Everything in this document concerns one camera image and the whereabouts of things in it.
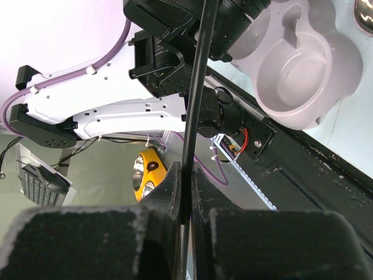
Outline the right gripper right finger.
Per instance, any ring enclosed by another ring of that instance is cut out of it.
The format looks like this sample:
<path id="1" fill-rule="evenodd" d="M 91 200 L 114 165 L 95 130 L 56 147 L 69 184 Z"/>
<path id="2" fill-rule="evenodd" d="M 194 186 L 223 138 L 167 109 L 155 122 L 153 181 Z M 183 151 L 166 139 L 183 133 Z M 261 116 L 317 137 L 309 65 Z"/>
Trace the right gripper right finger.
<path id="1" fill-rule="evenodd" d="M 371 279 L 351 224 L 331 211 L 242 209 L 199 164 L 191 179 L 195 279 Z"/>

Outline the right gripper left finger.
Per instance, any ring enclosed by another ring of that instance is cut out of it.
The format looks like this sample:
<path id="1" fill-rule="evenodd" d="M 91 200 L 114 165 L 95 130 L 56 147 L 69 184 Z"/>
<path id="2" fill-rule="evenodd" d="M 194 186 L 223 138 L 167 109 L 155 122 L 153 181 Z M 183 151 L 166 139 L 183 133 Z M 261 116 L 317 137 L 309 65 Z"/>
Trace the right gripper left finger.
<path id="1" fill-rule="evenodd" d="M 181 165 L 131 206 L 29 208 L 1 246 L 2 279 L 179 279 Z"/>

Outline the black tent pole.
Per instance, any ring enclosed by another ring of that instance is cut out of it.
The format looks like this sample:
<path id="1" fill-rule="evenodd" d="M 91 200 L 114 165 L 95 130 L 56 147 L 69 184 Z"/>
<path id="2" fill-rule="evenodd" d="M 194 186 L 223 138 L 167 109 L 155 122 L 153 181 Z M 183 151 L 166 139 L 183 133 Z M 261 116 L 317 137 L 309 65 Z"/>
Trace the black tent pole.
<path id="1" fill-rule="evenodd" d="M 204 1 L 199 27 L 199 37 L 196 45 L 195 59 L 188 96 L 184 145 L 182 151 L 181 169 L 181 260 L 177 279 L 187 276 L 187 255 L 189 243 L 189 228 L 191 218 L 191 180 L 193 158 L 195 154 L 196 133 L 203 96 L 204 80 L 209 58 L 210 45 L 216 21 L 219 1 Z"/>

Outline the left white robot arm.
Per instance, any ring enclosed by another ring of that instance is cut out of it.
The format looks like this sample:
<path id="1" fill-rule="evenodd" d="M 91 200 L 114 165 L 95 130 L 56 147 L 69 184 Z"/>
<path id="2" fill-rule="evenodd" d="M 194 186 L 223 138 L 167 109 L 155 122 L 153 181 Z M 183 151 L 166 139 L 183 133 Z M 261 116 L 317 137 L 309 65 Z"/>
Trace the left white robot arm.
<path id="1" fill-rule="evenodd" d="M 230 48 L 269 1 L 124 1 L 113 48 L 72 71 L 19 69 L 1 108 L 11 133 L 47 148 L 109 134 L 185 129 L 190 91 L 210 74 L 202 61 L 230 62 Z"/>

